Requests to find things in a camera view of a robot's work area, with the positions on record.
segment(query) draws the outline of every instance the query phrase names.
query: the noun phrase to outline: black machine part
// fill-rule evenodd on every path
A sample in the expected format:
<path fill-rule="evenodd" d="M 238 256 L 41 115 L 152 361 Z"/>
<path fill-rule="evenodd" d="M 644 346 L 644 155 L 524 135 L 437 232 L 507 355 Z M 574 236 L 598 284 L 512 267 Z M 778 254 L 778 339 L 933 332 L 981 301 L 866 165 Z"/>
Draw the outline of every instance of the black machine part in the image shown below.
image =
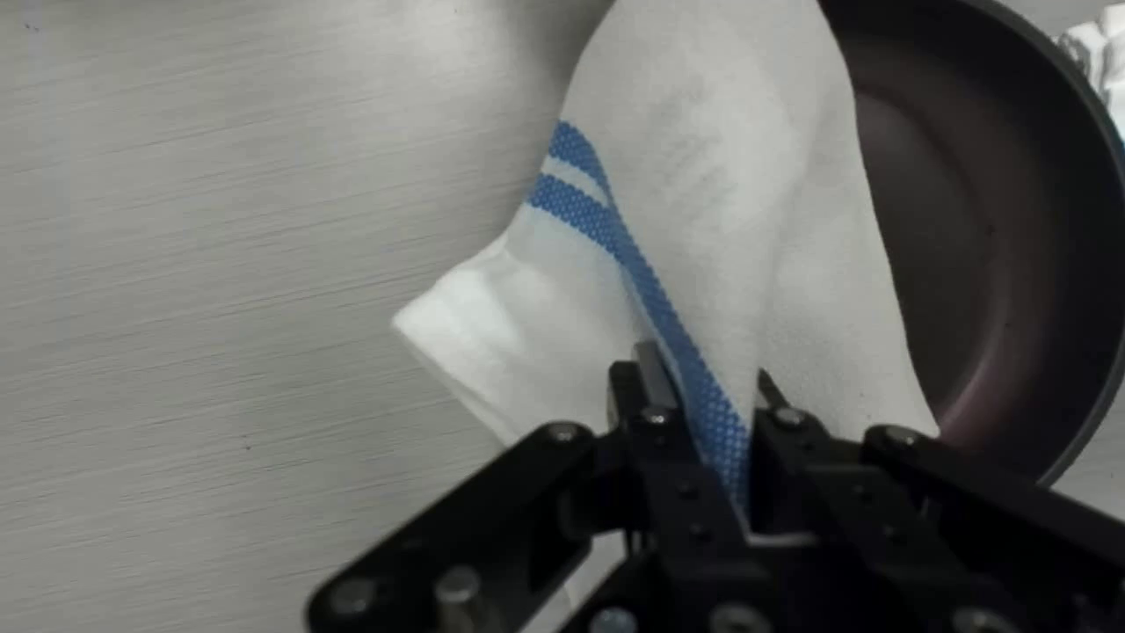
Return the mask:
<path fill-rule="evenodd" d="M 518 633 L 619 531 L 567 633 L 1117 633 L 1121 523 L 901 424 L 839 442 L 764 381 L 750 515 L 654 369 L 616 428 L 551 422 L 332 577 L 313 633 Z"/>

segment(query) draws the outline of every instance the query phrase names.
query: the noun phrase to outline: blue stripe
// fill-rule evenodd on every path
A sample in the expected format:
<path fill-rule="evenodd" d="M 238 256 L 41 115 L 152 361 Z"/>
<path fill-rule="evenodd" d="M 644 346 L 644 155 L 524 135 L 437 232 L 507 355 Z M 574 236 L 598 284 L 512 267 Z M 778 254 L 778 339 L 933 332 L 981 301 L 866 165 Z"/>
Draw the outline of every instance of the blue stripe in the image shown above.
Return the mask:
<path fill-rule="evenodd" d="M 605 201 L 610 201 L 610 186 L 605 181 L 595 144 L 567 118 L 557 128 L 547 155 L 582 170 L 601 186 Z"/>
<path fill-rule="evenodd" d="M 605 201 L 610 201 L 598 151 L 592 149 L 592 140 L 578 128 L 559 122 L 559 135 L 551 140 L 551 155 L 559 161 L 582 170 L 595 184 L 605 186 Z M 716 474 L 726 484 L 726 494 L 733 495 L 733 502 L 745 505 L 745 456 L 750 456 L 745 422 L 737 420 L 731 399 L 716 387 L 697 342 L 690 339 L 690 332 L 675 317 L 675 305 L 671 305 L 665 284 L 656 280 L 654 267 L 639 254 L 639 245 L 635 245 L 632 232 L 626 228 L 622 215 L 616 211 L 616 205 L 605 206 L 595 198 L 574 190 L 568 184 L 564 184 L 557 176 L 537 176 L 537 184 L 532 190 L 532 206 L 547 211 L 551 217 L 567 222 L 568 228 L 578 228 L 579 236 L 598 243 L 628 273 L 632 292 L 635 292 L 644 313 L 651 317 L 651 324 L 665 346 L 665 355 L 677 376 L 699 454 L 711 469 L 716 469 Z"/>

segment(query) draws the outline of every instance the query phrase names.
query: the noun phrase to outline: striped towel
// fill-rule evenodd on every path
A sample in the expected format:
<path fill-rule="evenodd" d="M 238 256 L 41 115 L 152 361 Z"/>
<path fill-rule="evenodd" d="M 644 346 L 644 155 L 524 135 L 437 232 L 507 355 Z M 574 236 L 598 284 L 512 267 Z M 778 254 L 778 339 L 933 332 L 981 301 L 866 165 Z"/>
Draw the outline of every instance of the striped towel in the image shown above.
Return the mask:
<path fill-rule="evenodd" d="M 934 428 L 814 0 L 619 0 L 511 228 L 395 328 L 501 439 L 605 428 L 605 369 L 662 342 L 733 498 L 759 369 L 839 435 Z"/>

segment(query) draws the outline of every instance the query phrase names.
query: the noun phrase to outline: screw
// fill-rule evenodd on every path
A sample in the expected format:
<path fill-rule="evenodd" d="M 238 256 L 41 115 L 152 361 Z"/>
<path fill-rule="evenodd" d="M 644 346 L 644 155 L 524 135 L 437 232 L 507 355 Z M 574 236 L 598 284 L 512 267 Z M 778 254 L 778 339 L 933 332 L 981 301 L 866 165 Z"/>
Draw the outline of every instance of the screw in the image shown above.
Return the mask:
<path fill-rule="evenodd" d="M 922 448 L 922 442 L 924 442 L 922 434 L 905 428 L 905 424 L 882 424 L 882 435 L 885 435 L 890 442 L 901 442 L 901 448 Z"/>
<path fill-rule="evenodd" d="M 774 633 L 774 621 L 759 608 L 726 603 L 711 613 L 711 633 Z"/>
<path fill-rule="evenodd" d="M 782 424 L 801 428 L 806 416 L 797 407 L 778 407 L 774 416 Z"/>
<path fill-rule="evenodd" d="M 551 424 L 547 424 L 547 435 L 551 435 L 557 442 L 574 442 L 579 434 L 582 434 L 582 428 L 579 428 L 578 422 L 551 422 Z"/>
<path fill-rule="evenodd" d="M 357 618 L 381 603 L 381 585 L 368 577 L 346 577 L 332 594 L 327 608 L 336 618 Z"/>
<path fill-rule="evenodd" d="M 1018 633 L 1014 618 L 991 608 L 955 608 L 954 613 L 954 628 L 955 633 Z"/>
<path fill-rule="evenodd" d="M 635 618 L 628 608 L 601 608 L 592 618 L 592 633 L 635 633 Z"/>
<path fill-rule="evenodd" d="M 438 633 L 474 633 L 480 577 L 472 565 L 452 565 L 432 585 Z"/>
<path fill-rule="evenodd" d="M 644 407 L 644 422 L 669 424 L 669 407 Z"/>

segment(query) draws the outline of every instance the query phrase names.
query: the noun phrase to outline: white cloth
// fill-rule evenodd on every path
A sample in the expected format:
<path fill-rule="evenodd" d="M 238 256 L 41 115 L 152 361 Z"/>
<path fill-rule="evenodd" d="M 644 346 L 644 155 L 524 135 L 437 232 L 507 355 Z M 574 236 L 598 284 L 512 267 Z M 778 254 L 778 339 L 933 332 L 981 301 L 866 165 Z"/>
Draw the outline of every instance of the white cloth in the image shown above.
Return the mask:
<path fill-rule="evenodd" d="M 1084 65 L 1117 135 L 1125 130 L 1125 2 L 1105 6 L 1094 21 L 1071 25 L 1059 43 Z"/>
<path fill-rule="evenodd" d="M 511 228 L 395 320 L 501 439 L 601 428 L 605 369 L 639 339 L 714 463 L 759 369 L 839 435 L 934 434 L 814 0 L 619 0 L 559 118 Z"/>

